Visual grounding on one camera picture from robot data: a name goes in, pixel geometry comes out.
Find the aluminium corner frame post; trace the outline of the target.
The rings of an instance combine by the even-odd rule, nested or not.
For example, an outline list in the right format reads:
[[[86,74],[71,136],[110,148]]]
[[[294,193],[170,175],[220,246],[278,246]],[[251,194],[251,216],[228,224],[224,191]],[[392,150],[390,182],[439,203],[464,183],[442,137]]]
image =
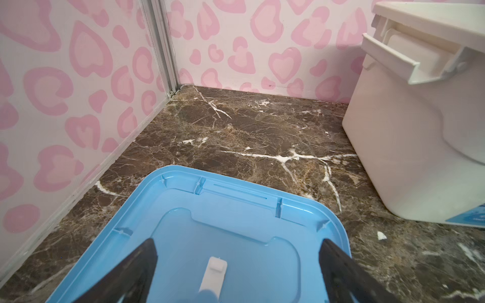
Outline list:
[[[140,4],[146,19],[146,26],[154,48],[155,60],[159,68],[165,93],[169,98],[172,98],[181,88],[181,84],[176,69],[165,1],[142,0]]]

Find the blue plastic box lid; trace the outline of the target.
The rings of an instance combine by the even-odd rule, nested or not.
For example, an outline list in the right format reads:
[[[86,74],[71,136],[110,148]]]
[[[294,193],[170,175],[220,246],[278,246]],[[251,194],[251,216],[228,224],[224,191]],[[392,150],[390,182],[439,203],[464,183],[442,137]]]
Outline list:
[[[149,302],[192,301],[213,257],[227,264],[221,302],[326,302],[322,242],[351,251],[341,221],[316,201],[169,165],[142,180],[49,302],[73,302],[150,238]]]

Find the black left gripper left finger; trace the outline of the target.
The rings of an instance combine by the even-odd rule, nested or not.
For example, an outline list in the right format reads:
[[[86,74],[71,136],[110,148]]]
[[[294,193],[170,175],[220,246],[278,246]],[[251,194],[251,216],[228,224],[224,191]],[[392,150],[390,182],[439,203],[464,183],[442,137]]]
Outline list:
[[[145,240],[75,303],[146,302],[157,266],[152,238]]]

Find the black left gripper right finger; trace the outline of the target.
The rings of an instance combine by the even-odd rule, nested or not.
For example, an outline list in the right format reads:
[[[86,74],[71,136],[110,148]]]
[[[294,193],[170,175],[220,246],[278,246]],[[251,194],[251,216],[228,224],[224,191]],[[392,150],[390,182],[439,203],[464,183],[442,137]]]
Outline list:
[[[333,241],[324,239],[319,264],[330,302],[399,302]]]

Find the white plastic storage box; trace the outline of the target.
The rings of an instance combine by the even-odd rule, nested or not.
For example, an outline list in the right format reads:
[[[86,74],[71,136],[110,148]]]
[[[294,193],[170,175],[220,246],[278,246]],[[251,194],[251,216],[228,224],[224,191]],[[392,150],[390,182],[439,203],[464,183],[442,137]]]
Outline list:
[[[347,137],[394,215],[484,227],[484,6],[373,11]]]

